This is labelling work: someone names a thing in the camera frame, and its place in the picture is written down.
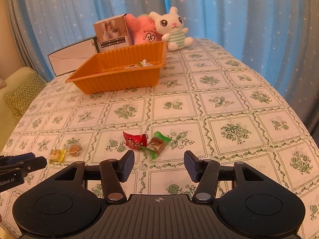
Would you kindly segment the yellow candy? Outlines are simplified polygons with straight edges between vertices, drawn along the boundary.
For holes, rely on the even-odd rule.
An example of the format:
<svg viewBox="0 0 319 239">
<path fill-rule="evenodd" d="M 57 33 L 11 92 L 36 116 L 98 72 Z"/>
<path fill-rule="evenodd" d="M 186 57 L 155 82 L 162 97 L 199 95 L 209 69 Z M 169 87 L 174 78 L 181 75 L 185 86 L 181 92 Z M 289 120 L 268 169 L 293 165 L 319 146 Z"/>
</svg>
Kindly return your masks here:
<svg viewBox="0 0 319 239">
<path fill-rule="evenodd" d="M 67 153 L 66 149 L 52 149 L 50 152 L 49 160 L 52 162 L 62 162 Z"/>
</svg>

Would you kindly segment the brown product cardboard box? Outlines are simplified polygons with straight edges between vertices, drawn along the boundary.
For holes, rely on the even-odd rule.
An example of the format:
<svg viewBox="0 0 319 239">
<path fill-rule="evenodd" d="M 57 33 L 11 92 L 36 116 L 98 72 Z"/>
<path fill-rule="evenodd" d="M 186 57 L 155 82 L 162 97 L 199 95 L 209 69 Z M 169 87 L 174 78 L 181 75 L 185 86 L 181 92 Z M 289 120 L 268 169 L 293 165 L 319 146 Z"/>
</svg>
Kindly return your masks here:
<svg viewBox="0 0 319 239">
<path fill-rule="evenodd" d="M 133 45 L 125 14 L 100 20 L 94 24 L 99 52 Z"/>
</svg>

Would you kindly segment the green chevron cushion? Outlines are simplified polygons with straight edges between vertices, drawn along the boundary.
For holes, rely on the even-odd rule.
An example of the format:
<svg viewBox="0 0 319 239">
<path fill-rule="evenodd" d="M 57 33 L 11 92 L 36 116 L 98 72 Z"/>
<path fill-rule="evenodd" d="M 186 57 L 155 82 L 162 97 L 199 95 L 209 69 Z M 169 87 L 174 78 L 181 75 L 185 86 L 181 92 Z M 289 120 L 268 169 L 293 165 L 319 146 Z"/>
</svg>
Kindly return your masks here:
<svg viewBox="0 0 319 239">
<path fill-rule="evenodd" d="M 33 73 L 25 83 L 4 95 L 4 100 L 16 119 L 20 119 L 33 100 L 45 88 L 44 82 L 37 73 Z"/>
</svg>

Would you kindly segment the white flat cardboard box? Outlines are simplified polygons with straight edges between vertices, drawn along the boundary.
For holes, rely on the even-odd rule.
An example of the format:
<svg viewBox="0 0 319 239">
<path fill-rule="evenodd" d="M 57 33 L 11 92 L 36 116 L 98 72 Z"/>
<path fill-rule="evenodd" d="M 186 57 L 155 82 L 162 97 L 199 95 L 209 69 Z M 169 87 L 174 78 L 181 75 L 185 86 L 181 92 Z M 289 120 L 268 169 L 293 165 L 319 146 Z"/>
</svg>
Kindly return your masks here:
<svg viewBox="0 0 319 239">
<path fill-rule="evenodd" d="M 96 37 L 80 40 L 48 55 L 56 77 L 76 71 L 91 56 L 98 53 Z"/>
</svg>

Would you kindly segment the light green sofa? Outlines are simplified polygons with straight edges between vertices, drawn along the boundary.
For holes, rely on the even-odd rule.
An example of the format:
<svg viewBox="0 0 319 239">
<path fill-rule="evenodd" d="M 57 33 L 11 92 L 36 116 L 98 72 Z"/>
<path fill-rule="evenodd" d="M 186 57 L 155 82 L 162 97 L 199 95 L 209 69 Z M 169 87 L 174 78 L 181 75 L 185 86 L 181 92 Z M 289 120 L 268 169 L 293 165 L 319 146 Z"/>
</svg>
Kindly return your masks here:
<svg viewBox="0 0 319 239">
<path fill-rule="evenodd" d="M 9 152 L 17 138 L 14 132 L 21 132 L 29 125 L 25 113 L 45 88 L 47 82 L 34 70 L 23 67 L 1 80 L 1 152 Z"/>
</svg>

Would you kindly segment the blue star curtain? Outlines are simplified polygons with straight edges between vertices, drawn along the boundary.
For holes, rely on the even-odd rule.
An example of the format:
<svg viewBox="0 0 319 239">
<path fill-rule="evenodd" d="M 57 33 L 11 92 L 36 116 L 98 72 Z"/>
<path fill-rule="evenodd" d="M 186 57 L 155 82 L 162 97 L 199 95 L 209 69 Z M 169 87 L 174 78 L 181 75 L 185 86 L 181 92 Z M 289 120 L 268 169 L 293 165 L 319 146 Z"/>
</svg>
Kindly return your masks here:
<svg viewBox="0 0 319 239">
<path fill-rule="evenodd" d="M 318 124 L 318 0 L 5 0 L 22 61 L 53 79 L 48 54 L 120 14 L 177 7 L 189 35 L 209 38 L 261 74 L 307 129 Z"/>
</svg>

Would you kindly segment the brown clear candy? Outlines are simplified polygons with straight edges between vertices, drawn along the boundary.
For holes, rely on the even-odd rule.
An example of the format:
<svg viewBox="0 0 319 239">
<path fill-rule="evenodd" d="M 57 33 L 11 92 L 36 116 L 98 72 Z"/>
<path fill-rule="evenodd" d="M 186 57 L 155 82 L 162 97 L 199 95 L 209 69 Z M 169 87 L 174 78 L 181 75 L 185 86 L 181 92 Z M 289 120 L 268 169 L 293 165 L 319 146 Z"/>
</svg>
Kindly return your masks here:
<svg viewBox="0 0 319 239">
<path fill-rule="evenodd" d="M 81 151 L 82 151 L 81 144 L 71 144 L 68 147 L 68 154 L 71 157 L 78 157 L 80 155 Z"/>
</svg>

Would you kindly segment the green floral tablecloth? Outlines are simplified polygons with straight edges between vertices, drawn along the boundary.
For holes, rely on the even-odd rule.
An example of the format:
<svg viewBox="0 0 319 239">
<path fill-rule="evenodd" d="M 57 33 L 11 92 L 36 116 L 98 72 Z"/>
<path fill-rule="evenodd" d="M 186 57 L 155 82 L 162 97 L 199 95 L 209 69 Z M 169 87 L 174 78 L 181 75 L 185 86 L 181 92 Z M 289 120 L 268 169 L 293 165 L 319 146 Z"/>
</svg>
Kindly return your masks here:
<svg viewBox="0 0 319 239">
<path fill-rule="evenodd" d="M 299 234 L 318 238 L 318 147 L 288 103 L 257 72 L 207 39 L 167 54 L 155 87 L 86 95 L 63 75 L 32 102 L 4 154 L 78 143 L 77 160 L 95 165 L 120 158 L 123 133 L 155 132 L 171 143 L 156 159 L 136 151 L 123 189 L 130 194 L 195 192 L 183 154 L 192 151 L 231 166 L 243 161 L 299 196 L 305 219 Z"/>
</svg>

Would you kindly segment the white bunny plush toy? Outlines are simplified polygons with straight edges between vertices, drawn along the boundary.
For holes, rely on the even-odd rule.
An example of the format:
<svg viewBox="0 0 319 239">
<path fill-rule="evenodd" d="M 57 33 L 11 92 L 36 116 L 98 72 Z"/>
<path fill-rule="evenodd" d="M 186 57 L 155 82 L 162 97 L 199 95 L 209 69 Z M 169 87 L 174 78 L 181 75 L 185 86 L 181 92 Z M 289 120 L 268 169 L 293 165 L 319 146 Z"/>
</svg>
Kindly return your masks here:
<svg viewBox="0 0 319 239">
<path fill-rule="evenodd" d="M 192 45 L 194 39 L 186 36 L 188 28 L 184 27 L 177 7 L 171 7 L 169 13 L 164 15 L 152 11 L 149 17 L 154 21 L 156 31 L 162 35 L 162 40 L 167 42 L 168 50 L 176 51 Z"/>
</svg>

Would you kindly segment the white wrapped snack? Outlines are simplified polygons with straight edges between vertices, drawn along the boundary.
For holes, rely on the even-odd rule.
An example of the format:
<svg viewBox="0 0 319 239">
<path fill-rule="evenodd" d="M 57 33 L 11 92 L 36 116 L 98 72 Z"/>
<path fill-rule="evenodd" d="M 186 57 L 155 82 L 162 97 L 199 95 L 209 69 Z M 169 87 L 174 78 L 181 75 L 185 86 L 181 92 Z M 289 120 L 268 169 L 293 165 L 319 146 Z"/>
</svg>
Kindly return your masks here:
<svg viewBox="0 0 319 239">
<path fill-rule="evenodd" d="M 134 69 L 134 68 L 149 67 L 149 66 L 154 66 L 154 65 L 147 62 L 147 60 L 144 59 L 144 60 L 138 62 L 137 64 L 126 66 L 124 69 Z"/>
</svg>

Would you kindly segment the orange plastic tray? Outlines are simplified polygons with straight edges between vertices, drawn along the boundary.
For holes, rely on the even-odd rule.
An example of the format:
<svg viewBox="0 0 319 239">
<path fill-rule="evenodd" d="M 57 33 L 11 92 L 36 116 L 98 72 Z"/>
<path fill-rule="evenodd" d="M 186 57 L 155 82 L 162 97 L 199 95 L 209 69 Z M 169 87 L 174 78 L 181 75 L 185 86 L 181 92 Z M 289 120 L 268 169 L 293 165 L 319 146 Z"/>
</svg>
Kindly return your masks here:
<svg viewBox="0 0 319 239">
<path fill-rule="evenodd" d="M 160 70 L 166 65 L 166 52 L 167 44 L 161 41 L 97 53 L 65 82 L 73 83 L 85 94 L 156 86 Z M 144 59 L 154 66 L 124 69 Z"/>
</svg>

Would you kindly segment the red candy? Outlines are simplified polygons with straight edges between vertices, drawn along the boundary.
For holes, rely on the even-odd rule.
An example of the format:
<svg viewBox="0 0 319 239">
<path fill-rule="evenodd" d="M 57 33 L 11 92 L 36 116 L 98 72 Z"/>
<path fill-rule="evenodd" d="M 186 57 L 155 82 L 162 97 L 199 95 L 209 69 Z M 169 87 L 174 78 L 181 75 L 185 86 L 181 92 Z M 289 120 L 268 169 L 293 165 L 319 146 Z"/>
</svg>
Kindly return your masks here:
<svg viewBox="0 0 319 239">
<path fill-rule="evenodd" d="M 142 147 L 147 146 L 147 136 L 145 134 L 132 135 L 126 132 L 123 132 L 123 137 L 126 143 L 126 146 L 132 149 L 141 149 Z"/>
</svg>

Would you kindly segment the pink star plush toy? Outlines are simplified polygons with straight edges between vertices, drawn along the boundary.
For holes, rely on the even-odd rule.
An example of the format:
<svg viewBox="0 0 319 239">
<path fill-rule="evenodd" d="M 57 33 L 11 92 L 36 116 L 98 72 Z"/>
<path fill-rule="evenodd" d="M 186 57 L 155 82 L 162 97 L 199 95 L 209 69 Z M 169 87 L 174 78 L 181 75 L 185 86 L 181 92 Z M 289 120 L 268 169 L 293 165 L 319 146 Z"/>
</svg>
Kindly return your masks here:
<svg viewBox="0 0 319 239">
<path fill-rule="evenodd" d="M 155 28 L 155 22 L 148 15 L 135 17 L 132 14 L 124 16 L 125 23 L 130 31 L 134 45 L 147 44 L 162 40 L 162 35 Z"/>
</svg>

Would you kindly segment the green brown candy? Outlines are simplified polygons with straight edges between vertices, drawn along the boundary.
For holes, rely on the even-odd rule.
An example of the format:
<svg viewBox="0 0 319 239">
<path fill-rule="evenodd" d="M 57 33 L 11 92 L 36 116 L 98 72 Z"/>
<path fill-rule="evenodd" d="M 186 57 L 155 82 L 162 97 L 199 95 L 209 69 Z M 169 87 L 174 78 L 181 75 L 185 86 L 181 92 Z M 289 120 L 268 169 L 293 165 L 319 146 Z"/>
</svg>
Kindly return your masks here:
<svg viewBox="0 0 319 239">
<path fill-rule="evenodd" d="M 146 147 L 141 146 L 143 150 L 149 151 L 152 160 L 158 158 L 160 153 L 164 150 L 167 144 L 171 142 L 171 138 L 156 131 L 152 139 L 147 143 Z"/>
</svg>

